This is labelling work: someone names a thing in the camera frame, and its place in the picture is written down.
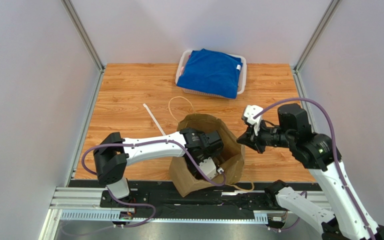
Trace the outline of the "white straw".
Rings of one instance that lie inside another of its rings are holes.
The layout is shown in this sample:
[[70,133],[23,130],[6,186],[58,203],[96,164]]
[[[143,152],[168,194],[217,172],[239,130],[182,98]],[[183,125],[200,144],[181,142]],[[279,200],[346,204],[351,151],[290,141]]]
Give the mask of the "white straw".
[[143,103],[142,104],[143,107],[146,109],[146,111],[148,112],[149,116],[151,117],[151,119],[153,120],[154,124],[157,126],[158,130],[160,131],[160,133],[165,136],[166,133],[164,132],[163,128],[161,127],[161,125],[159,124],[158,120],[155,118],[154,114],[152,113],[151,109],[148,107],[148,105],[146,103]]

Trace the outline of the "brown paper bag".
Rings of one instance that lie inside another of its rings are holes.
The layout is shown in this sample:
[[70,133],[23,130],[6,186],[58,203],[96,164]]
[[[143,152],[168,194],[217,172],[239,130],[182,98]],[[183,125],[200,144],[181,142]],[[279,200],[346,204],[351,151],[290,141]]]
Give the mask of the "brown paper bag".
[[[217,131],[220,134],[224,147],[221,154],[212,162],[224,170],[226,180],[223,181],[223,176],[219,174],[212,181],[234,187],[243,192],[253,191],[255,189],[253,181],[250,182],[250,189],[238,186],[238,182],[243,176],[245,166],[245,147],[236,142],[237,138],[229,130],[227,125],[220,118],[210,114],[198,113],[195,109],[186,115],[183,120],[179,120],[171,110],[171,102],[171,100],[168,102],[168,110],[177,122],[178,131],[185,128],[193,128],[205,133]],[[168,170],[170,179],[182,197],[213,186],[213,184],[207,180],[198,178],[198,172],[191,173],[187,168],[187,162],[186,157],[173,157]]]

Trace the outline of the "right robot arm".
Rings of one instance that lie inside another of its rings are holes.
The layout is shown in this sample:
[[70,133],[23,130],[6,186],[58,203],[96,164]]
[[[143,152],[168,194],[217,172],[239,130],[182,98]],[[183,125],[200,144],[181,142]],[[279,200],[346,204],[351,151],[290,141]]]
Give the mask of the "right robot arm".
[[327,210],[277,180],[265,189],[273,204],[292,211],[324,240],[384,240],[384,226],[366,211],[347,177],[341,155],[326,134],[315,133],[308,113],[297,103],[281,105],[279,124],[266,125],[262,108],[248,105],[242,114],[247,129],[237,142],[258,153],[286,148],[314,177],[331,209]]

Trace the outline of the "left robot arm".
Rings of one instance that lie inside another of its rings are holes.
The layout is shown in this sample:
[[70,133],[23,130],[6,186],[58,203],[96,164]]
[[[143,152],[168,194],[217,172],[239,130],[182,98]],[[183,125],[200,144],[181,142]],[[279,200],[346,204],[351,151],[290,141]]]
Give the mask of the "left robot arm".
[[128,180],[124,176],[126,167],[147,160],[163,157],[183,157],[190,172],[197,172],[212,185],[215,177],[222,176],[223,186],[227,177],[223,168],[214,160],[224,148],[217,131],[205,133],[194,128],[184,128],[168,135],[149,138],[122,138],[119,132],[109,134],[99,145],[86,152],[93,153],[100,185],[108,187],[117,199],[130,194]]

